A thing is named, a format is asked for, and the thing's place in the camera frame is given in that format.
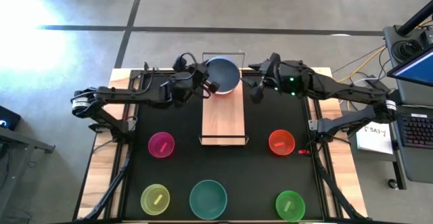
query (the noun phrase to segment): laptop screen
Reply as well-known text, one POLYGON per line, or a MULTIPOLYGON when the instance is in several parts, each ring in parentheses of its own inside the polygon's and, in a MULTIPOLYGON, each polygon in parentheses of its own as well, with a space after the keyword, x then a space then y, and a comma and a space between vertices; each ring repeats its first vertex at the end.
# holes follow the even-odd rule
POLYGON ((412 61, 392 69, 388 76, 433 87, 433 47, 412 61))

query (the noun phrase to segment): black tabletop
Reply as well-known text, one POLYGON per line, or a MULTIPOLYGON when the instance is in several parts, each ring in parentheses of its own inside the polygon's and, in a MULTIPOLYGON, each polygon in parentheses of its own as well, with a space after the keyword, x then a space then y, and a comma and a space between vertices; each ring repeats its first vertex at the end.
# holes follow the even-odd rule
MULTIPOLYGON (((165 80, 157 76, 152 86, 165 80)), ((303 197, 304 219, 322 219, 313 161, 297 153, 309 140, 304 101, 269 90, 256 105, 250 101, 249 91, 244 86, 245 131, 250 138, 245 146, 200 145, 199 97, 191 98, 182 108, 139 108, 124 219, 198 221, 189 207, 189 194, 204 179, 218 181, 227 191, 227 208, 219 220, 281 220, 275 200, 285 190, 303 197), (279 157, 270 152, 268 137, 276 129, 292 133, 294 153, 279 157), (173 155, 165 159, 154 158, 147 150, 149 138, 160 131, 170 133, 176 141, 173 155), (154 183, 169 190, 170 205, 161 215, 150 216, 141 209, 140 197, 154 183)))

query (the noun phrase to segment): pink bowl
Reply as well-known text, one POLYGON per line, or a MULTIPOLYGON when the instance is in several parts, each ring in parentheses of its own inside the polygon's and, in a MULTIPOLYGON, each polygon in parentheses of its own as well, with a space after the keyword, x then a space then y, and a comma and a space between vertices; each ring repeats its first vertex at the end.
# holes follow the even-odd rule
POLYGON ((170 133, 155 133, 148 143, 149 153, 157 158, 170 156, 175 149, 175 139, 170 133))

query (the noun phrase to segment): bowl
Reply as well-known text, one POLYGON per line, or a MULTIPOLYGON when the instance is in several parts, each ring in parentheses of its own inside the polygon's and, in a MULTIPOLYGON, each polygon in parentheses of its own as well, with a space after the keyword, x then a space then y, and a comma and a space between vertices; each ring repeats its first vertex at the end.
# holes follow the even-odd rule
POLYGON ((147 145, 149 153, 157 158, 170 156, 175 149, 175 139, 170 133, 159 132, 155 133, 147 145))
POLYGON ((206 63, 209 80, 219 84, 216 94, 224 95, 232 92, 241 79, 241 73, 231 58, 215 56, 206 63))
POLYGON ((160 184, 152 184, 141 194, 141 208, 148 215, 163 213, 170 204, 170 193, 160 184))
POLYGON ((191 190, 189 205, 198 218, 213 220, 223 214, 227 206, 227 193, 219 182, 203 180, 191 190))
POLYGON ((288 222, 298 222, 305 214, 304 200, 293 191, 280 193, 275 201, 275 208, 279 217, 288 222))
POLYGON ((278 156, 287 156, 295 149, 295 139, 286 130, 275 130, 269 136, 269 148, 278 156))

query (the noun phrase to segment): paper sign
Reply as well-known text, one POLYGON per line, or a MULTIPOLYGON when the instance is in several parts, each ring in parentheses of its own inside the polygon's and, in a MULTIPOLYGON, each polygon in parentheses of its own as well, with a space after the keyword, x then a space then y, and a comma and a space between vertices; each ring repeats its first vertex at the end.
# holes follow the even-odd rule
POLYGON ((357 132, 358 148, 393 154, 390 126, 371 122, 357 132))

